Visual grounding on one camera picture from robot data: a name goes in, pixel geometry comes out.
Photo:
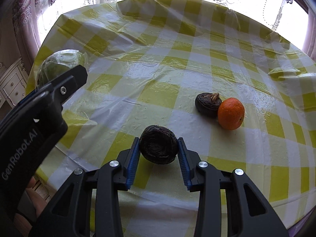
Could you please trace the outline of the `person's left hand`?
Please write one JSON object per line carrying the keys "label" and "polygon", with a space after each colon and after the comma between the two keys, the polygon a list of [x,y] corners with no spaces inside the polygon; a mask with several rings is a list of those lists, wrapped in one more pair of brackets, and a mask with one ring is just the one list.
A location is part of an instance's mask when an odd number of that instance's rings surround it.
{"label": "person's left hand", "polygon": [[36,179],[31,177],[19,203],[18,212],[14,216],[14,226],[22,236],[28,236],[32,225],[47,205],[45,200],[33,189],[35,184]]}

